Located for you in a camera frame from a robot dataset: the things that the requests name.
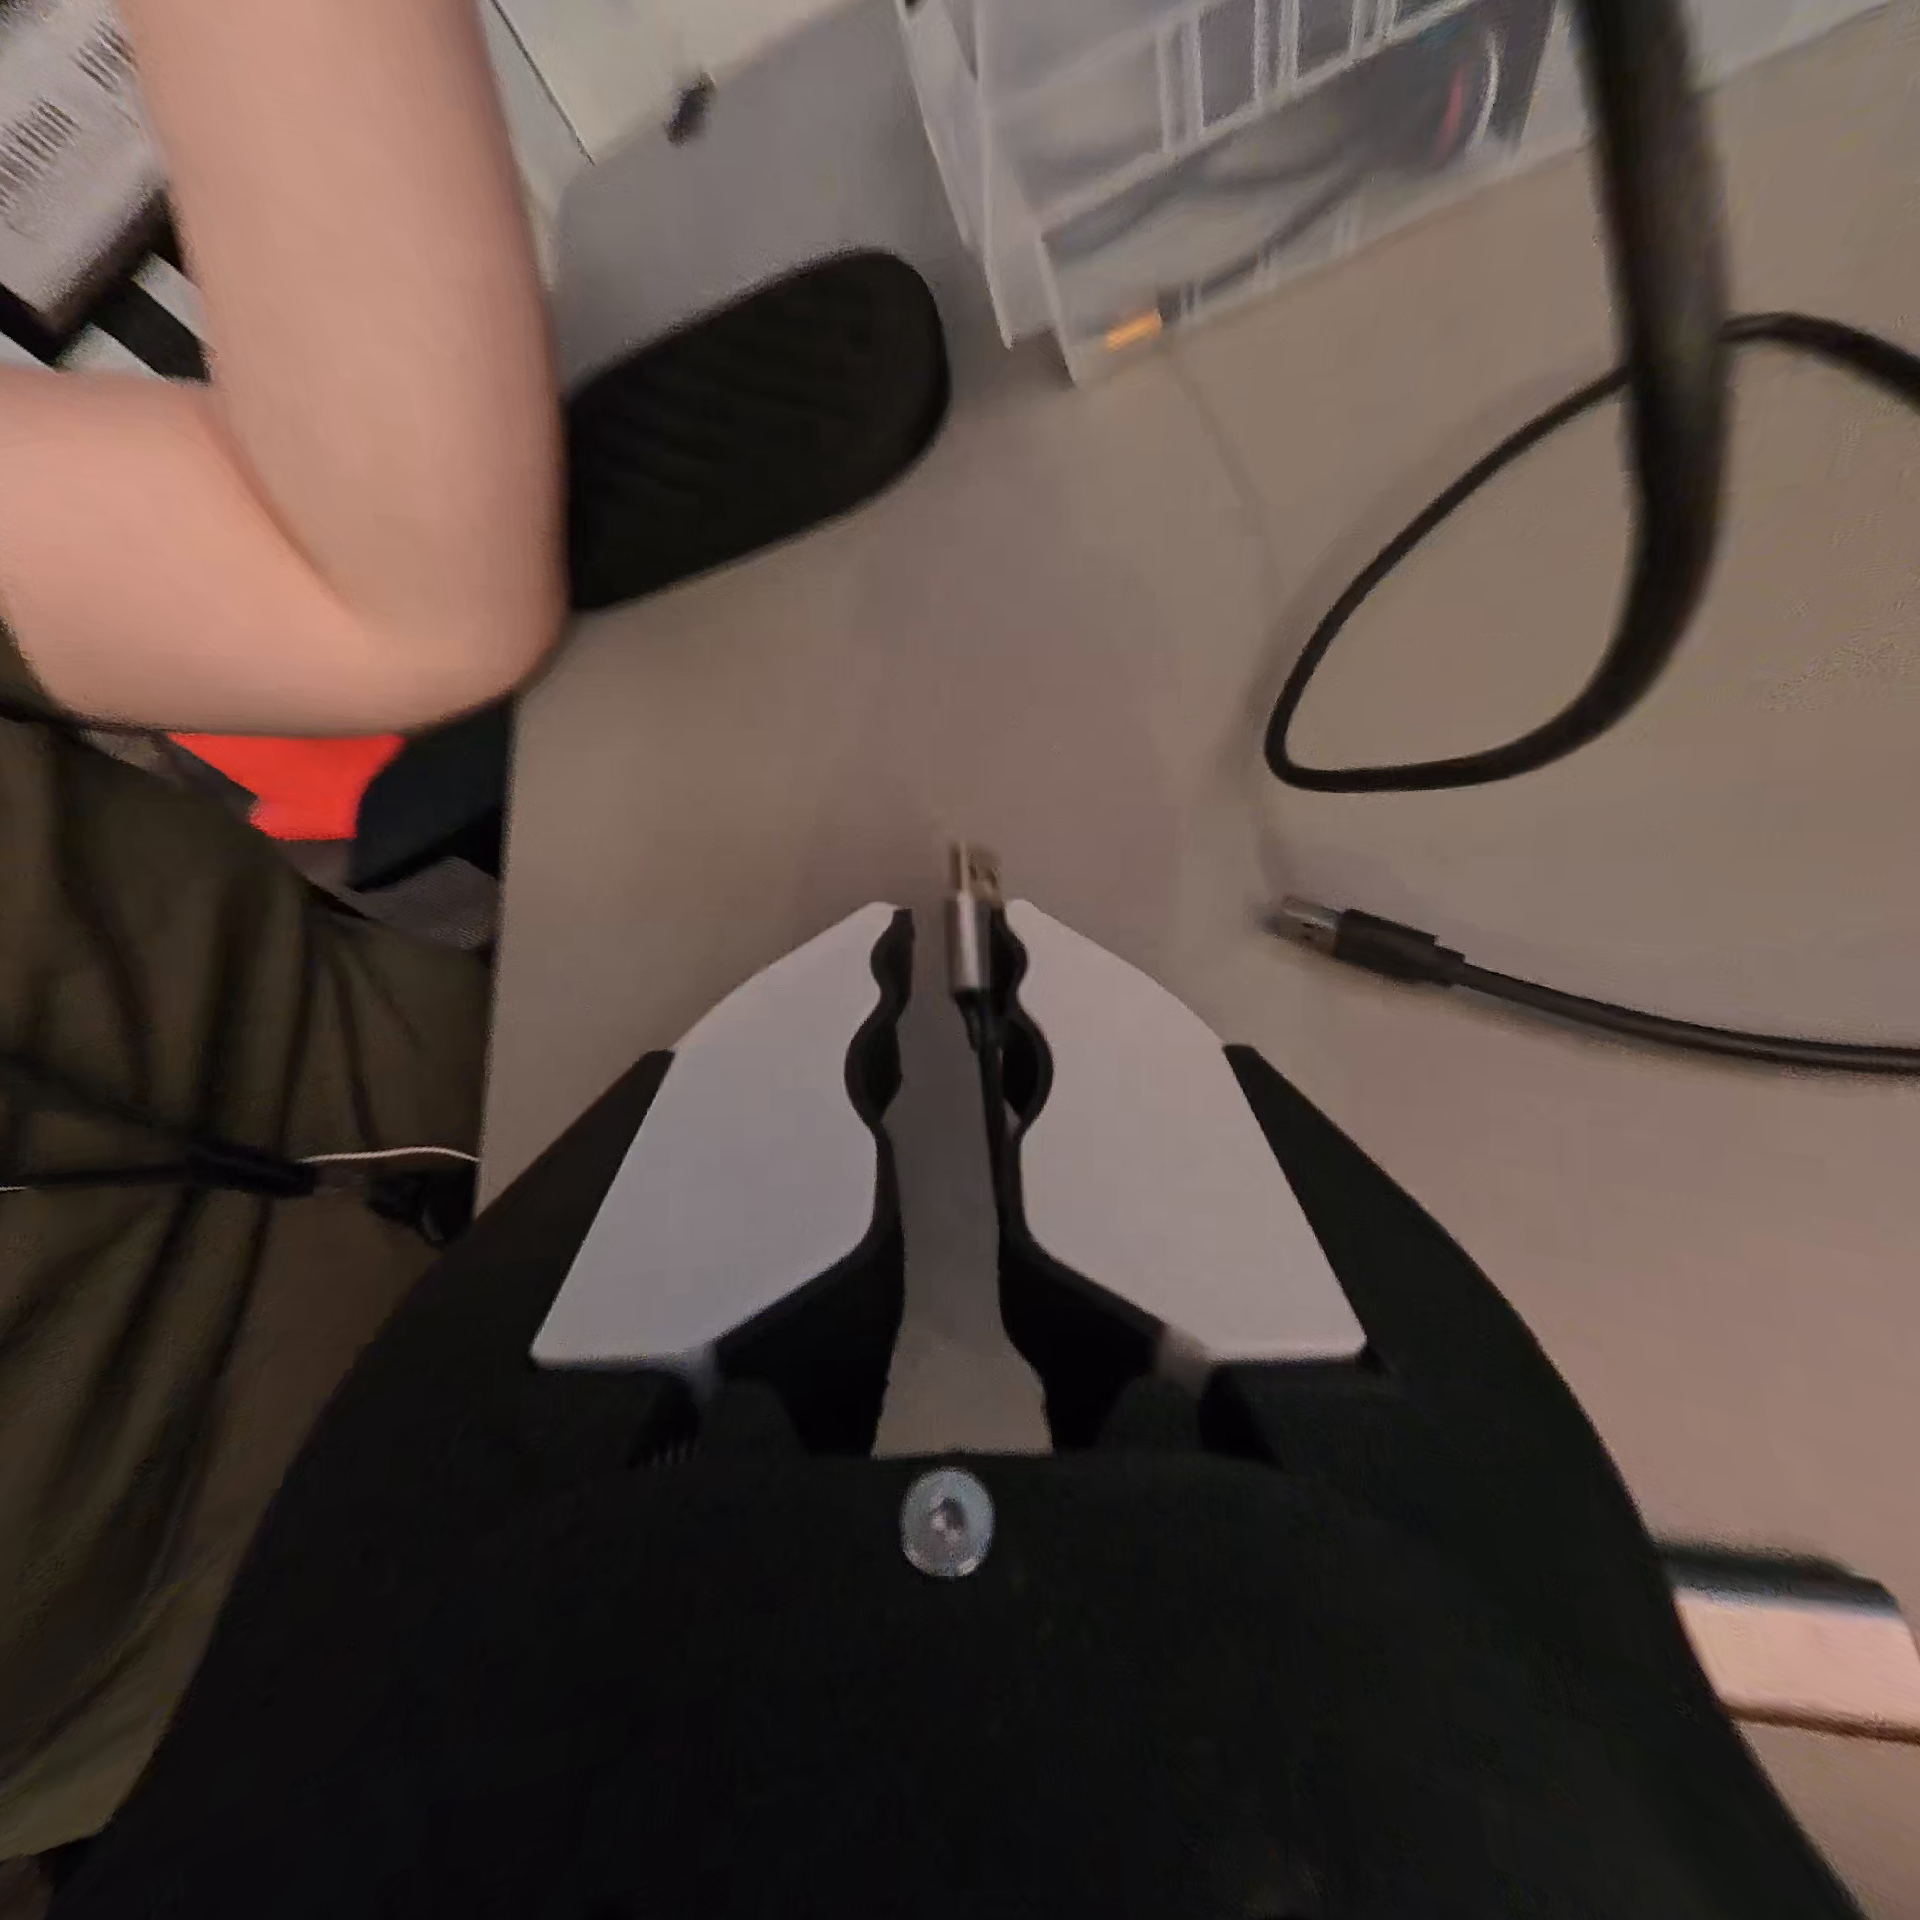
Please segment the clear plastic bin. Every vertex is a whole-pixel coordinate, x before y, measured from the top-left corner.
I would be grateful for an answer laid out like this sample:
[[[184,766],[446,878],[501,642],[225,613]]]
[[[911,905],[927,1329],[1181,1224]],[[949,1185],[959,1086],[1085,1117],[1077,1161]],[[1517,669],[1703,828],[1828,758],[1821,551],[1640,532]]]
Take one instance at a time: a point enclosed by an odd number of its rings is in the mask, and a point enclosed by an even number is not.
[[[1593,135],[1572,2],[895,5],[1004,348],[1102,378]]]

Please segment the black chair base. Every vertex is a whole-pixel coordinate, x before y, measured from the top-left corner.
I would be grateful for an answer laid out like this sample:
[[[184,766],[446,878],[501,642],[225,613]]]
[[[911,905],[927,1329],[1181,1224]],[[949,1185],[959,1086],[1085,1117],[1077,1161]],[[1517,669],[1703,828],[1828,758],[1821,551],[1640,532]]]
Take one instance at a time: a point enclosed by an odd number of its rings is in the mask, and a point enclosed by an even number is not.
[[[357,805],[345,885],[379,893],[449,860],[495,879],[512,744],[512,701],[406,735]]]

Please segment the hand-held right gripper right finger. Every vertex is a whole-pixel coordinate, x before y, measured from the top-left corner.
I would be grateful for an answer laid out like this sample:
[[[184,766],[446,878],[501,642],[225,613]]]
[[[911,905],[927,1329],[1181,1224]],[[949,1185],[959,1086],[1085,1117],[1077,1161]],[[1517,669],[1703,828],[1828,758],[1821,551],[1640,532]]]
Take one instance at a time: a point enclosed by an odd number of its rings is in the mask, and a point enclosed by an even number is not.
[[[1228,1044],[1156,978],[1029,900],[981,905],[976,1076],[999,1319],[1049,1420],[1364,1356]]]

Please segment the black USB cable grey plugs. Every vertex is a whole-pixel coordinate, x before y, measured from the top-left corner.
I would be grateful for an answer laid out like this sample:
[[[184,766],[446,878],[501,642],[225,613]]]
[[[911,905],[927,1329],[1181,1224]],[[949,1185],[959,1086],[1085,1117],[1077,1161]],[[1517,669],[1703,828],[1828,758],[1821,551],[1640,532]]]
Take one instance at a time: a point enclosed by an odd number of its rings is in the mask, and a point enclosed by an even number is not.
[[[1006,1214],[1016,1198],[1013,1154],[1022,1125],[1006,1097],[1004,1076],[1014,986],[1013,978],[999,969],[999,961],[1013,953],[1013,932],[1006,920],[997,856],[967,842],[955,846],[950,849],[945,905],[950,998],[976,1055],[991,1193],[997,1208]],[[1391,985],[1464,992],[1527,1017],[1645,1048],[1788,1072],[1879,1076],[1905,1082],[1918,1076],[1916,1046],[1765,1034],[1653,1015],[1478,967],[1462,951],[1439,944],[1422,928],[1374,916],[1358,908],[1329,908],[1292,895],[1272,910],[1265,926],[1289,944]]]

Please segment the orange floor cone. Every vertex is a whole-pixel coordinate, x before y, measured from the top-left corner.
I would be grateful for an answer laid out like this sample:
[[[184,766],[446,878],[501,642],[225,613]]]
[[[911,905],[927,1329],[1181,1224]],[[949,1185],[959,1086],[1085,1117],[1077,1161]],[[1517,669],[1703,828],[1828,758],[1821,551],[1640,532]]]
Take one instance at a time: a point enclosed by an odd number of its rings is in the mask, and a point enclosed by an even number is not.
[[[406,744],[403,733],[233,735],[173,732],[165,741],[249,796],[246,818],[281,842],[355,840],[373,781]]]

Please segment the person's left forearm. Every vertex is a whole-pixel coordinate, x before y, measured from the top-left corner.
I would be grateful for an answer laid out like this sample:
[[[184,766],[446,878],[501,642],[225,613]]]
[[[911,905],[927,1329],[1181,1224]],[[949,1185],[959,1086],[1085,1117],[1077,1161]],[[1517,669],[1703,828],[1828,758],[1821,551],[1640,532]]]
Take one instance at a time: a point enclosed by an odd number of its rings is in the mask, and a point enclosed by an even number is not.
[[[569,607],[560,388],[476,5],[123,5],[208,381],[5,370],[3,594],[54,708],[369,735]]]

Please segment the black quilted cushion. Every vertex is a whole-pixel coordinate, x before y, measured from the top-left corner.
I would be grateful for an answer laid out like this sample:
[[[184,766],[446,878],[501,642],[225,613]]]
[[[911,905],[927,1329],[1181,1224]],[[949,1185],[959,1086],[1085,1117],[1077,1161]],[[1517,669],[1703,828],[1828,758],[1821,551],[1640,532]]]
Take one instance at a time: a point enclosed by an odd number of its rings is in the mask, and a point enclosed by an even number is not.
[[[949,406],[939,306],[887,250],[812,261],[669,328],[564,399],[569,607],[624,607],[862,509]]]

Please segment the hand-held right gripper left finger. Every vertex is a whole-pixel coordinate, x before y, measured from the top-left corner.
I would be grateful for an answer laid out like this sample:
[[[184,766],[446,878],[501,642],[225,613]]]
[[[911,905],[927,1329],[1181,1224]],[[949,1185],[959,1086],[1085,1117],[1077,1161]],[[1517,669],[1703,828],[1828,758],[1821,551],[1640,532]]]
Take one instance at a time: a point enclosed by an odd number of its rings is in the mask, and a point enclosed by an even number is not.
[[[767,1384],[876,1420],[905,1306],[885,1114],[913,920],[868,903],[720,998],[662,1079],[535,1333],[547,1370]]]

